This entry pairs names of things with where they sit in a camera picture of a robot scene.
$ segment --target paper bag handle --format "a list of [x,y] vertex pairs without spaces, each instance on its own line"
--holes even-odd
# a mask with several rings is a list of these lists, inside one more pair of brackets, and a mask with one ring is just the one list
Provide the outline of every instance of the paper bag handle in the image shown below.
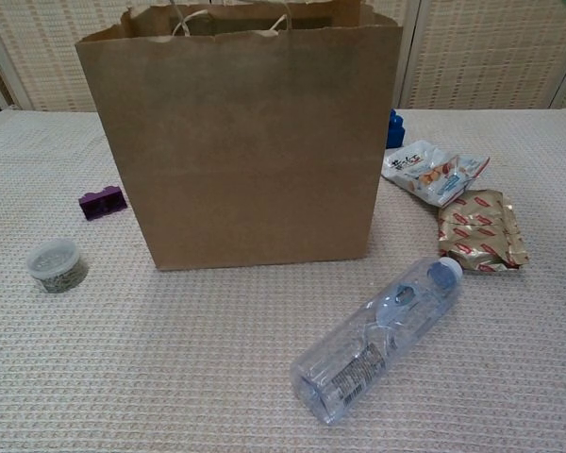
[[[287,31],[291,30],[291,9],[290,6],[285,2],[285,0],[241,0],[241,1],[245,3],[280,3],[287,10],[287,14],[283,14],[281,17],[279,17],[277,21],[273,24],[273,26],[269,28],[269,31],[275,31],[278,25],[281,24],[283,21],[287,22]],[[187,25],[187,22],[193,17],[209,15],[209,11],[207,9],[201,9],[185,17],[185,15],[182,13],[180,8],[176,4],[175,0],[170,0],[170,4],[174,8],[179,20],[178,24],[174,28],[174,31],[172,32],[172,36],[178,33],[178,30],[180,28],[182,28],[182,32],[184,36],[190,36],[191,31],[189,30],[189,26]]]

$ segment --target brown paper bag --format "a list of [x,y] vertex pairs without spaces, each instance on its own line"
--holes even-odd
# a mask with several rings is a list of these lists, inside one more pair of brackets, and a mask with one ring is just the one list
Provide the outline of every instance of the brown paper bag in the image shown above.
[[202,9],[76,45],[157,268],[364,256],[401,28],[359,0]]

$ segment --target snack wrapper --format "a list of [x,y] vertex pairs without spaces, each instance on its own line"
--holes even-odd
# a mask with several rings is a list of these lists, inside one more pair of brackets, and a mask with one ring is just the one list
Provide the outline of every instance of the snack wrapper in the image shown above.
[[518,269],[528,255],[513,207],[497,191],[467,191],[439,211],[441,253],[463,269],[484,272]]
[[386,153],[382,174],[426,203],[441,208],[464,193],[489,160],[452,155],[419,140]]

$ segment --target table surface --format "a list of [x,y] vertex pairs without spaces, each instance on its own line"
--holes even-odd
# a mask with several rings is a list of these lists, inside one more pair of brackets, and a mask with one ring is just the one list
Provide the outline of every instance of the table surface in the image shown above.
[[[0,113],[0,449],[566,452],[566,110],[401,114],[406,143],[491,156],[474,188],[513,200],[531,262],[467,275],[328,428],[290,363],[436,254],[435,209],[382,180],[363,260],[161,273],[131,209],[87,222],[77,205],[120,184],[96,114]],[[90,272],[43,294],[25,256],[56,237]]]

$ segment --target clear plastic bottle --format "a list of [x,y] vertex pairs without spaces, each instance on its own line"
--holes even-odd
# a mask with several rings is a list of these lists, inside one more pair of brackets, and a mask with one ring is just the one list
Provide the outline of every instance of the clear plastic bottle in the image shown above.
[[416,261],[291,365],[297,396],[331,425],[455,303],[461,266]]

